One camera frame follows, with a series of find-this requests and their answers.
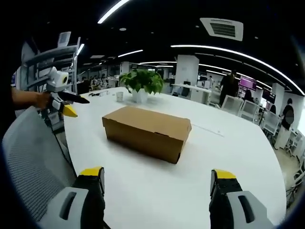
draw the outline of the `ceiling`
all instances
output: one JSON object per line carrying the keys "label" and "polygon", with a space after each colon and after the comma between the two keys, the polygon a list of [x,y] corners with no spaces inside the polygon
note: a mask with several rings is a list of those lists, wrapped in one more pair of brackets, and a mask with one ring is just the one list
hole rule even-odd
{"label": "ceiling", "polygon": [[[119,0],[91,0],[78,5],[72,0],[62,0],[49,6],[31,30],[38,49],[43,52],[55,48],[59,33],[71,31],[70,43],[76,43],[80,36],[81,43],[85,44],[78,58],[80,68],[91,68],[101,60],[107,60],[106,64],[175,61],[179,54],[188,54],[196,55],[201,64],[236,69],[268,85],[281,82],[287,90],[301,94],[281,74],[252,59],[219,50],[171,48],[171,45],[220,47],[263,61],[305,91],[301,59],[304,55],[304,37],[300,29],[303,27],[302,12],[294,0],[289,5],[265,0],[130,0],[98,24],[101,16],[117,2]],[[243,41],[210,36],[200,22],[203,17],[242,22]],[[126,28],[126,31],[120,31],[120,28]],[[118,58],[136,50],[143,52]],[[104,57],[90,59],[92,55]],[[204,66],[200,66],[199,71],[207,69],[218,71]]]}

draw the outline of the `cup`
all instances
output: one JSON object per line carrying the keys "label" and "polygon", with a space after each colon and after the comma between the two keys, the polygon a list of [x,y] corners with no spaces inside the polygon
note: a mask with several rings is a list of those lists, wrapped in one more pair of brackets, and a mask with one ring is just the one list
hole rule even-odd
{"label": "cup", "polygon": [[117,92],[116,93],[116,101],[117,102],[123,102],[123,92]]}

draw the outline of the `cardboard box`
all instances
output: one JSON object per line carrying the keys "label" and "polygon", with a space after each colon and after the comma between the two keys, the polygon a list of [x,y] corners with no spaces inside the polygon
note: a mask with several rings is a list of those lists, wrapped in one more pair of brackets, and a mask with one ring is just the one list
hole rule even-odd
{"label": "cardboard box", "polygon": [[186,118],[126,106],[102,118],[107,138],[176,164],[192,129]]}

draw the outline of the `floor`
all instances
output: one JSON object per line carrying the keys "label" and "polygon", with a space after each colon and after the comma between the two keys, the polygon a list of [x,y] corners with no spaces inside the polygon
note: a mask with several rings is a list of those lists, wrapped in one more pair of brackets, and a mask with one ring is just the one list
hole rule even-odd
{"label": "floor", "polygon": [[290,157],[283,149],[274,149],[277,160],[280,164],[286,190],[294,184],[294,175],[299,170],[299,162],[295,157]]}

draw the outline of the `air conditioning vent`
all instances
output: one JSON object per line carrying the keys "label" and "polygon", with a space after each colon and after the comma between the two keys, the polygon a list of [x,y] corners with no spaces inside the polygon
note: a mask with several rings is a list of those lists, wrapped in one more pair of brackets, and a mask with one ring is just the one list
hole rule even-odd
{"label": "air conditioning vent", "polygon": [[243,40],[244,24],[239,21],[218,18],[200,18],[200,21],[210,36]]}

